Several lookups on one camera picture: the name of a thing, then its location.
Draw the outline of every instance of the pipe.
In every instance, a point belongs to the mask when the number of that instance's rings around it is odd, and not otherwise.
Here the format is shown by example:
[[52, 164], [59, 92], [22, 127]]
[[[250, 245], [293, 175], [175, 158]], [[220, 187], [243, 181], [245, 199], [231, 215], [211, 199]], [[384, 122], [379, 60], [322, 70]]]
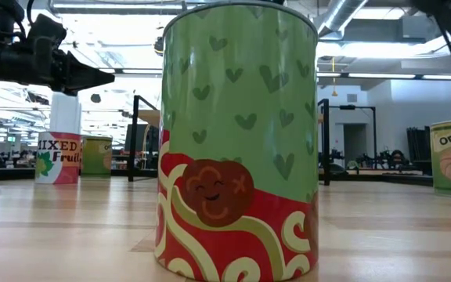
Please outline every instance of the pipe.
[[367, 2], [368, 0], [331, 0], [325, 20], [318, 29], [319, 36], [345, 28]]

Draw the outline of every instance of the doorway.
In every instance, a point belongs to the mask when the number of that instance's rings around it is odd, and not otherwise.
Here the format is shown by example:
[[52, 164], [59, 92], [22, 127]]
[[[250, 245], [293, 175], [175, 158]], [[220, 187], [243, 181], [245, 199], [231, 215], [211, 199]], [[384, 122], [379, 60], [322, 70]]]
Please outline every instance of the doorway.
[[345, 165], [366, 153], [366, 124], [344, 124]]

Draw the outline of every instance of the meatball cartoon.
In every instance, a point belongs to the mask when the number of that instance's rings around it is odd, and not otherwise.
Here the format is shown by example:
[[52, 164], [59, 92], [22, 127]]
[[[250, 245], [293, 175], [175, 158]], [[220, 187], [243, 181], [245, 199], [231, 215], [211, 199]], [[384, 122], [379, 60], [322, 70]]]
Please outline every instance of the meatball cartoon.
[[235, 161], [196, 160], [183, 173], [182, 199], [204, 224], [228, 226], [254, 198], [250, 172]]
[[311, 209], [305, 215], [304, 233], [309, 240], [311, 252], [318, 257], [318, 192], [312, 196]]

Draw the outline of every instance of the table surface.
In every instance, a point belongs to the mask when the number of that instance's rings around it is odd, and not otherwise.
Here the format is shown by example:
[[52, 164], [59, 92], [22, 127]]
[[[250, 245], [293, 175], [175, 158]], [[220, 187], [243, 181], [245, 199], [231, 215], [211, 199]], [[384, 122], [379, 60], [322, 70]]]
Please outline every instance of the table surface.
[[[185, 281], [155, 263], [156, 181], [0, 182], [0, 281]], [[320, 261], [296, 281], [451, 282], [451, 198], [391, 183], [321, 187]]]

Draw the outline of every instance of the wall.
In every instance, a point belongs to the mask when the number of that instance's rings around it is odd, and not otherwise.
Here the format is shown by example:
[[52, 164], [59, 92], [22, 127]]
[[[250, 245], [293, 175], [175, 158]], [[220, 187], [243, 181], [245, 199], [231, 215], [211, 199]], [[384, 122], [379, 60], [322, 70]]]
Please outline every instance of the wall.
[[[354, 85], [339, 85], [336, 87], [338, 96], [332, 96], [334, 91], [333, 86], [327, 86], [324, 89], [318, 87], [318, 101], [321, 99], [328, 99], [331, 106], [349, 105], [347, 102], [348, 94], [357, 94], [358, 102], [352, 103], [356, 106], [368, 106], [368, 95], [361, 90], [360, 86]], [[373, 114], [371, 110], [340, 110], [330, 108], [330, 149], [335, 148], [344, 152], [345, 155], [345, 141], [344, 141], [344, 124], [365, 124], [366, 125], [366, 147], [367, 152], [373, 153]], [[319, 151], [322, 151], [321, 129], [319, 130]]]
[[406, 129], [451, 121], [451, 81], [385, 81], [368, 92], [377, 107], [377, 148], [408, 156]]

